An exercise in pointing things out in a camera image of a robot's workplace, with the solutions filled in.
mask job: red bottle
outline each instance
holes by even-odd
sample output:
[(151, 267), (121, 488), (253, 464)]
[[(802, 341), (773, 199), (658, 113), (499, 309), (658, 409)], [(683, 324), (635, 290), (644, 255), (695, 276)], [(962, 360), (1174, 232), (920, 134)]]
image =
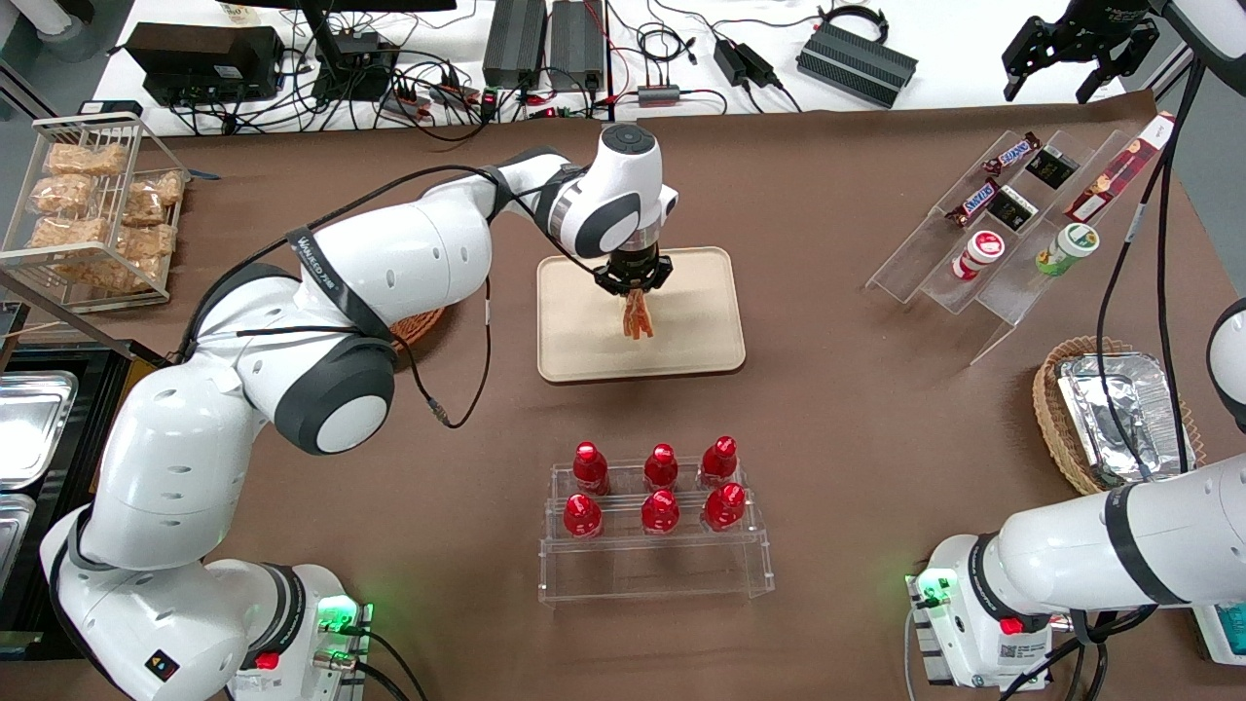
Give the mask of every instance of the red bottle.
[(602, 508), (591, 497), (572, 494), (562, 512), (562, 525), (572, 538), (597, 538), (602, 534)]
[(735, 457), (735, 440), (724, 436), (714, 442), (714, 446), (705, 451), (701, 457), (701, 467), (697, 471), (697, 484), (704, 489), (716, 489), (723, 487), (735, 474), (735, 466), (739, 459)]
[(669, 491), (659, 489), (640, 506), (640, 525), (649, 535), (664, 535), (679, 523), (679, 503)]
[(674, 491), (675, 478), (679, 477), (679, 463), (675, 462), (675, 452), (665, 443), (653, 447), (653, 456), (644, 462), (644, 486), (649, 492), (659, 489)]
[(729, 482), (710, 493), (701, 509), (701, 524), (709, 530), (721, 532), (744, 518), (744, 488)]
[(589, 442), (583, 442), (576, 448), (576, 461), (571, 464), (571, 472), (576, 476), (576, 484), (586, 494), (606, 497), (611, 493), (611, 473), (606, 464), (606, 456)]

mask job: qr code label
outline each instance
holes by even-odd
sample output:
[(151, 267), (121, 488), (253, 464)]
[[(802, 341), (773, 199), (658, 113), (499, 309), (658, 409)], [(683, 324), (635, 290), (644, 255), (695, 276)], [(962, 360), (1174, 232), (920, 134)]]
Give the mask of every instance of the qr code label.
[(1040, 659), (1047, 654), (1047, 635), (1032, 633), (1022, 635), (1001, 636), (999, 639), (999, 664), (1001, 665), (1025, 665)]

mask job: stainless steel tray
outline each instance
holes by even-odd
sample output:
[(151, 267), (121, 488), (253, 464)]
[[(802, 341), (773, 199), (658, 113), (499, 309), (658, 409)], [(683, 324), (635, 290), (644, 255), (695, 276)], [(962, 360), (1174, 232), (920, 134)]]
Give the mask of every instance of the stainless steel tray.
[(35, 501), (25, 494), (0, 494), (0, 591), (9, 580), (9, 570), (21, 549), (21, 537), (26, 533), (30, 515), (35, 513)]
[(0, 375), (0, 491), (44, 477), (77, 395), (72, 374)]

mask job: brown tabletop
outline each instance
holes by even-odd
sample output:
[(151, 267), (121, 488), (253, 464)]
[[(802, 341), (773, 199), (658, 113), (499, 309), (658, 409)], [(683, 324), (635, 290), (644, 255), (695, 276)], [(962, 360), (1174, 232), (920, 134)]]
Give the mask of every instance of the brown tabletop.
[[(1136, 131), (1154, 110), (1135, 95), (1084, 107), (648, 122), (667, 182), (680, 192), (663, 243), (731, 254), (748, 345), (741, 371), (545, 383), (535, 268), (551, 249), (531, 224), (503, 215), (493, 227), (493, 371), (467, 427), (440, 427), (402, 376), (389, 423), (351, 453), (310, 458), (265, 431), (233, 529), (211, 558), (330, 568), (376, 604), (376, 630), (405, 651), (436, 701), (901, 700), (902, 578), (915, 562), (948, 535), (994, 530), (1013, 512), (1075, 497), (1039, 437), (1030, 380), (1053, 345), (1093, 332), (1141, 184), (1103, 223), (1105, 249), (973, 369), (994, 327), (984, 314), (906, 311), (862, 283), (1003, 129), (1064, 128), (1098, 143), (1113, 128)], [(497, 162), (538, 143), (586, 162), (598, 128), (577, 120), (490, 127), (451, 151), (414, 131), (174, 139), (187, 164), (224, 177), (192, 186), (173, 301), (103, 325), (166, 352), (211, 279), (282, 232), (434, 163)], [(416, 193), (400, 188), (375, 204)], [(1158, 354), (1154, 218), (1108, 327)], [(1204, 369), (1210, 326), (1235, 294), (1180, 188), (1171, 230), (1180, 387), (1219, 461), (1246, 446)], [(274, 259), (293, 269), (285, 252)], [(455, 416), (478, 379), (481, 318), (476, 296), (426, 344), (421, 371)], [(538, 604), (552, 463), (583, 440), (622, 459), (659, 441), (697, 452), (724, 433), (739, 440), (766, 517), (776, 591), (753, 601)], [(1196, 640), (1185, 613), (1113, 639), (1101, 699), (1241, 699), (1246, 671), (1200, 660)], [(397, 672), (383, 655), (375, 661)], [(920, 661), (913, 671), (923, 679)], [(1057, 672), (1054, 690), (1038, 697), (1063, 695), (1068, 667)], [(0, 665), (0, 689), (6, 699), (116, 696), (82, 661)], [(922, 681), (917, 692), (994, 697)]]

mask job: floor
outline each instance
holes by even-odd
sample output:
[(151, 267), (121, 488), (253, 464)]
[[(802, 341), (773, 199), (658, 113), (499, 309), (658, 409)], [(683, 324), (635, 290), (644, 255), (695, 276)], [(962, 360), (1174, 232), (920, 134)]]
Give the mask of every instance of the floor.
[[(95, 0), (95, 29), (101, 32), (101, 46), (111, 47), (120, 32), (131, 0)], [(1177, 45), (1174, 32), (1160, 22), (1160, 41), (1148, 56), (1146, 65), (1125, 80), (1130, 90), (1139, 88), (1151, 68), (1159, 65)], [(72, 68), (56, 59), (40, 55), (27, 71), (27, 80), (57, 108), (69, 113), (91, 96), (107, 61), (103, 51)], [(1161, 101), (1165, 110), (1176, 111), (1184, 83), (1175, 86)], [(1246, 294), (1246, 197), (1241, 193), (1246, 163), (1246, 98), (1226, 87), (1215, 76), (1204, 82), (1182, 131), (1176, 158), (1176, 172), (1190, 193), (1202, 223), (1211, 234), (1220, 258), (1239, 293)], [(26, 158), (34, 144), (29, 121), (20, 113), (0, 122), (0, 202), (16, 202)]]

